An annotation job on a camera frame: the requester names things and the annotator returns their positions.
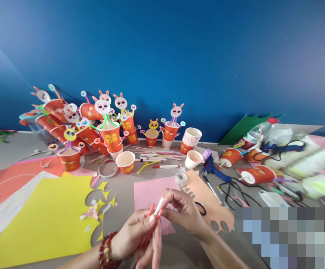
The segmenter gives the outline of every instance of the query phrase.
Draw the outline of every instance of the woman's right hand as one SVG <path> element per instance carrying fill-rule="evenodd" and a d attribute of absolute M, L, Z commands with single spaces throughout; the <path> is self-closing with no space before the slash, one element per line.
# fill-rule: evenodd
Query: woman's right hand
<path fill-rule="evenodd" d="M 197 239 L 202 240 L 206 238 L 211 228 L 203 219 L 193 199 L 187 193 L 174 189 L 166 189 L 162 197 L 164 198 L 162 208 L 165 208 L 168 204 L 172 204 L 178 211 L 176 212 L 166 208 L 162 216 L 179 224 Z"/>

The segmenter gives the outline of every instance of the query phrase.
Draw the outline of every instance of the yellow paper cat face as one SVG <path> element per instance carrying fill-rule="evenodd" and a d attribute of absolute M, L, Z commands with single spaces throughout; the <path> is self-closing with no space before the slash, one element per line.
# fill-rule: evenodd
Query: yellow paper cat face
<path fill-rule="evenodd" d="M 74 141 L 76 139 L 76 132 L 75 132 L 75 128 L 73 127 L 72 129 L 67 129 L 64 132 L 64 137 L 66 140 L 68 141 Z"/>

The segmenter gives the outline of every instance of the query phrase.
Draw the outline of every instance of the bottle cap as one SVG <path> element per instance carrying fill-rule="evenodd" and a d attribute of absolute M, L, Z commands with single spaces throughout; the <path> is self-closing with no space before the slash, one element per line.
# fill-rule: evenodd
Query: bottle cap
<path fill-rule="evenodd" d="M 269 119 L 267 120 L 267 122 L 270 123 L 270 124 L 276 124 L 276 123 L 279 122 L 279 119 L 276 119 L 276 118 L 269 118 Z"/>

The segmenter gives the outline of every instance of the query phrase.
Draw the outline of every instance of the green paper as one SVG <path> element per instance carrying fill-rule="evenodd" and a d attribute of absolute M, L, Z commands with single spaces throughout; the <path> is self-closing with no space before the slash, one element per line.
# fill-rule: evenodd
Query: green paper
<path fill-rule="evenodd" d="M 253 127 L 258 124 L 264 123 L 270 117 L 272 113 L 266 117 L 259 118 L 258 115 L 248 117 L 247 114 L 222 138 L 218 143 L 219 145 L 234 145 L 236 144 L 245 134 L 247 134 Z"/>

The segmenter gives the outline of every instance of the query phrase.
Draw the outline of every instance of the plastic bottle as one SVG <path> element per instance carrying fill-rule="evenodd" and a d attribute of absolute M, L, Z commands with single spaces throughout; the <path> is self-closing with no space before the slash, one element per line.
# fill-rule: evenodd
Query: plastic bottle
<path fill-rule="evenodd" d="M 268 135 L 271 132 L 273 125 L 278 122 L 279 120 L 276 118 L 269 118 L 266 122 L 262 123 L 263 125 L 262 135 L 266 137 L 266 135 Z M 261 124 L 256 125 L 243 138 L 241 138 L 239 142 L 237 142 L 237 144 L 245 143 L 241 147 L 243 149 L 249 149 L 253 147 L 258 142 L 258 138 L 260 137 L 260 130 L 261 130 Z"/>

